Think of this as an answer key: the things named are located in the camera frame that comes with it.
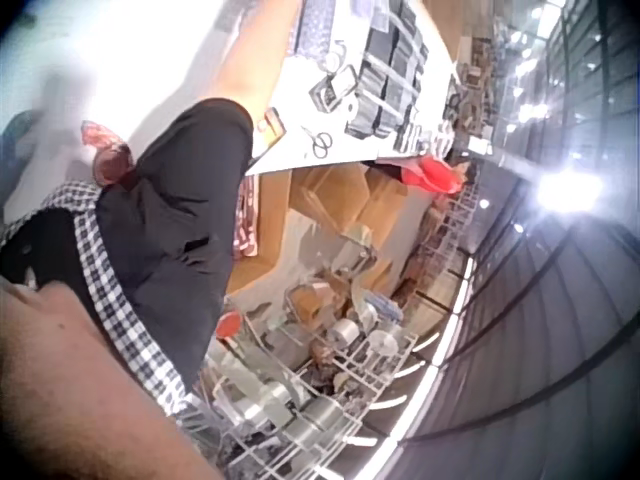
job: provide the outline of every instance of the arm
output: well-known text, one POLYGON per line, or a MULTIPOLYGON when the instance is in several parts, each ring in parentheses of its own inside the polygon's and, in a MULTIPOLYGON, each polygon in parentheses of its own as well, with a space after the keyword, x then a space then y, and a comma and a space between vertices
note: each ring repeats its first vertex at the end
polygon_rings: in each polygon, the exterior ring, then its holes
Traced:
POLYGON ((242 105, 254 123, 269 106, 301 0, 261 0, 204 98, 242 105))
POLYGON ((0 423, 30 465, 47 478, 222 480, 114 359, 71 290, 13 290, 0 286, 0 423))

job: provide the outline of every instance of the glass window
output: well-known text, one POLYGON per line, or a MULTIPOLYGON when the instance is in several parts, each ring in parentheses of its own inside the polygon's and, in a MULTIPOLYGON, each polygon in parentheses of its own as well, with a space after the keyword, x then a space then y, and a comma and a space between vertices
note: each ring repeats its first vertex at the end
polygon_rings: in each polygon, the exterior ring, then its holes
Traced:
POLYGON ((586 81, 590 75, 602 76, 601 60, 602 52, 596 48, 576 63, 570 72, 572 88, 586 81))
POLYGON ((597 36, 600 34, 597 18, 592 18, 589 22, 587 22, 586 18, 583 18, 576 27, 580 28, 580 30, 574 30, 569 35, 569 54, 574 58, 579 57, 579 54, 576 54, 576 50, 585 40, 591 46, 594 41, 597 41, 595 39, 601 38, 597 36))
POLYGON ((621 49, 631 46, 630 44, 637 39, 636 26, 633 22, 625 22, 609 32, 609 55, 616 56, 621 49))
POLYGON ((585 122, 567 130, 567 145, 570 149, 591 148, 598 145, 600 139, 600 123, 585 122))
POLYGON ((602 116, 602 94, 581 98, 569 108, 568 123, 582 123, 602 116))
POLYGON ((586 35, 582 37, 582 40, 578 42, 575 48, 569 52, 569 57, 571 58, 571 63, 575 65, 577 61, 579 61, 582 57, 587 55, 591 50, 595 48, 601 48, 600 41, 602 36, 600 35, 600 28, 598 27, 598 22, 593 22, 591 27, 589 27, 589 31, 586 35))
POLYGON ((638 73, 638 47, 625 48, 617 55, 609 59, 610 84, 614 86, 617 82, 637 75, 638 73))
POLYGON ((573 15, 569 15, 567 18, 567 36, 569 40, 569 50, 573 50, 575 45, 582 40, 582 36, 591 28, 591 25, 597 20, 597 6, 596 2, 589 2, 589 6, 586 10, 578 12, 577 10, 573 15))
POLYGON ((609 94, 609 115, 638 109, 638 80, 632 77, 615 88, 609 94))
POLYGON ((565 11, 569 12, 567 15, 567 23, 569 25, 575 25, 580 21, 580 16, 582 15, 582 12, 584 12, 587 4, 590 4, 591 8, 594 8, 596 6, 596 0, 576 0, 573 2, 573 7, 568 8, 565 6, 565 11))
POLYGON ((571 84, 571 91, 569 93, 569 104, 579 101, 581 98, 595 95, 602 91, 602 71, 596 70, 591 72, 590 75, 583 77, 582 81, 574 81, 571 84))

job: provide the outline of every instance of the plaid shirt collar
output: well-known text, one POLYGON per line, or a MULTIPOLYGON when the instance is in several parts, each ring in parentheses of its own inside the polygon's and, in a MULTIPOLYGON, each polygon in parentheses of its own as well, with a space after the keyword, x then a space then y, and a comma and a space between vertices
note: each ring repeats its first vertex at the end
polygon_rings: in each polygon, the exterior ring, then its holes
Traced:
POLYGON ((61 185, 39 210, 7 226, 0 238, 0 249, 39 211, 64 208, 72 212, 80 264, 102 325, 133 376, 165 414, 172 415, 182 408, 185 387, 171 360, 133 311, 109 262, 95 213, 99 196, 100 189, 92 184, 61 185))

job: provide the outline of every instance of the cardboard box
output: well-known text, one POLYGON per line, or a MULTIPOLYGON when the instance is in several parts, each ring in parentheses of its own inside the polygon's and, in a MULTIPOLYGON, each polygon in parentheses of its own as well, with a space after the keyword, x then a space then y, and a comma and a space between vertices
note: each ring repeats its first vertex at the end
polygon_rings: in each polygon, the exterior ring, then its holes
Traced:
POLYGON ((258 255, 235 262, 227 286, 228 294, 248 288, 277 265, 289 211, 290 191, 290 170, 260 176, 258 255))
POLYGON ((336 233, 345 233, 369 199, 365 167, 348 163, 293 172, 291 208, 336 233))
POLYGON ((408 190, 406 185, 373 168, 367 171, 365 179, 369 199, 357 222, 369 227, 373 233, 373 246, 379 250, 398 220, 408 190))

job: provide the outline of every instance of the wire rack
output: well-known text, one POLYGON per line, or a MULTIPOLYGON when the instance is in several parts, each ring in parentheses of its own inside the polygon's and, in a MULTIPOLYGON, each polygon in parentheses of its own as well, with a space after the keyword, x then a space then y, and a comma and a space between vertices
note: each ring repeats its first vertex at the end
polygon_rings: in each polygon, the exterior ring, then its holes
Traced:
MULTIPOLYGON (((249 422, 238 424, 237 416, 231 415, 235 416, 234 422, 231 416, 222 414, 218 408, 224 396, 218 395, 214 400, 213 395, 209 397, 206 393, 212 390, 212 384, 217 385, 213 390, 219 388, 218 392, 229 386, 229 379, 217 375, 209 382, 208 387, 199 389, 198 396, 191 396, 188 408, 179 416, 178 423, 205 457, 212 463, 224 465, 225 474, 230 479, 311 480, 318 477, 318 469, 330 465, 347 445, 345 439, 362 428, 362 420, 371 405, 393 382, 395 374, 402 368, 418 340, 417 335, 398 327, 394 337, 399 349, 393 355, 385 356, 374 351, 369 339, 370 333, 377 328, 375 325, 342 350, 334 348, 326 340, 327 329, 324 327, 318 331, 306 332, 302 336, 300 332, 292 332, 289 327, 291 324, 275 328, 300 346, 308 345, 311 340, 322 342, 333 351, 332 367, 347 374, 347 380, 343 384, 346 387, 336 391, 331 397, 340 405, 340 418, 313 445, 306 447, 287 434, 288 424, 276 428, 267 422, 266 427, 255 429, 249 422), (221 452, 225 449, 227 452, 235 452, 230 461, 223 458, 224 454, 221 452)), ((304 389, 307 398, 322 396, 308 381, 308 374, 314 368, 313 360, 309 359, 295 372, 279 365, 287 370, 287 376, 295 379, 295 383, 304 389)), ((215 370, 215 365, 210 363, 209 366, 215 370)), ((301 415, 301 411, 291 404, 289 411, 293 419, 301 415)))

